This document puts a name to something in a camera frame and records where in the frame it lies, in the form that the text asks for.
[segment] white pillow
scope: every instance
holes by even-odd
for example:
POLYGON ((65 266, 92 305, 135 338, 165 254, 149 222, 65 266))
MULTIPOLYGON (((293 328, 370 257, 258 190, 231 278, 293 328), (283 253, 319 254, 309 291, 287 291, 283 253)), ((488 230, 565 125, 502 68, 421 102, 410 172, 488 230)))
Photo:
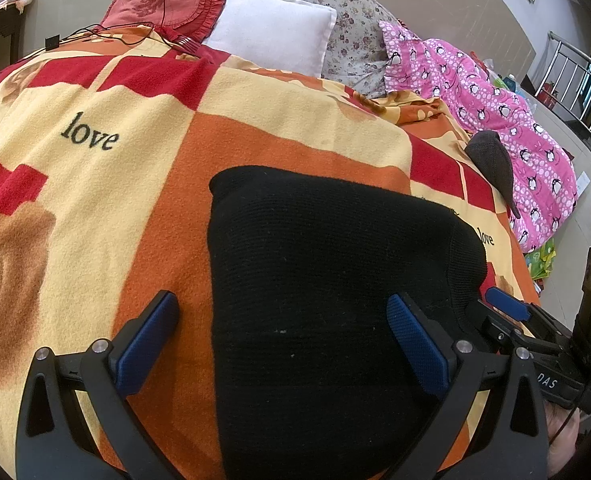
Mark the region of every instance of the white pillow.
POLYGON ((320 77, 336 10, 302 0, 226 0, 211 48, 263 68, 320 77))

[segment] white wall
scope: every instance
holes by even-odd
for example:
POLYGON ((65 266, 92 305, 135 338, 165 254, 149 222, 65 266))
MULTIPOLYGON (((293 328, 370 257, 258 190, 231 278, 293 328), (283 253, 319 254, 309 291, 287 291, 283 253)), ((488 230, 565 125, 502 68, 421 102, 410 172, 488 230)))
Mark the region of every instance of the white wall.
POLYGON ((553 58, 550 30, 583 52, 591 54, 591 17, 575 0, 503 0, 524 29, 535 50, 528 75, 535 85, 553 58))

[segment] red pillow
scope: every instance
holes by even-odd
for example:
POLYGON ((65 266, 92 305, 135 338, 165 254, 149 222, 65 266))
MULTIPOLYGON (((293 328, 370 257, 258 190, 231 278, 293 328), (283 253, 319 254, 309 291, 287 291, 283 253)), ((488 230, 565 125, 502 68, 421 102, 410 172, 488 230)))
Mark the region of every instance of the red pillow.
POLYGON ((128 23, 166 25, 202 42, 213 29, 226 0, 113 0, 103 27, 128 23))

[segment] blue gripper pad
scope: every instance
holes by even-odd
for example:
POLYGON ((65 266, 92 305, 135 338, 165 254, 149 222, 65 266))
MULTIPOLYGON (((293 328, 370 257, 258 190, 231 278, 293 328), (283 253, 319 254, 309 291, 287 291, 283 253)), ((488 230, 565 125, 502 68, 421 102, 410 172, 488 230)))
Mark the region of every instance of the blue gripper pad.
POLYGON ((517 300, 497 286, 490 287, 484 295, 484 299, 516 321, 529 321, 531 317, 524 302, 517 300))
POLYGON ((447 360, 397 294, 386 304, 386 320, 422 389, 442 400, 449 389, 447 360))
POLYGON ((175 295, 167 292, 161 299, 159 296, 160 293, 154 299, 158 300, 157 304, 115 364, 115 386, 123 398, 140 391, 163 346, 178 324, 180 309, 175 295))

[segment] black folded garment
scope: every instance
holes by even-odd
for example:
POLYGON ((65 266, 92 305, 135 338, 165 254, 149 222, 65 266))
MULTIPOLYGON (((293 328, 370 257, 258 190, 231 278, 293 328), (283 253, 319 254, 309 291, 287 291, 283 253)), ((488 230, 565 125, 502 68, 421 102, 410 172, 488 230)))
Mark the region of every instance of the black folded garment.
POLYGON ((454 339, 487 267, 450 209, 247 166, 217 174, 208 247, 216 405, 229 480, 366 480, 435 407, 387 325, 406 292, 454 339))

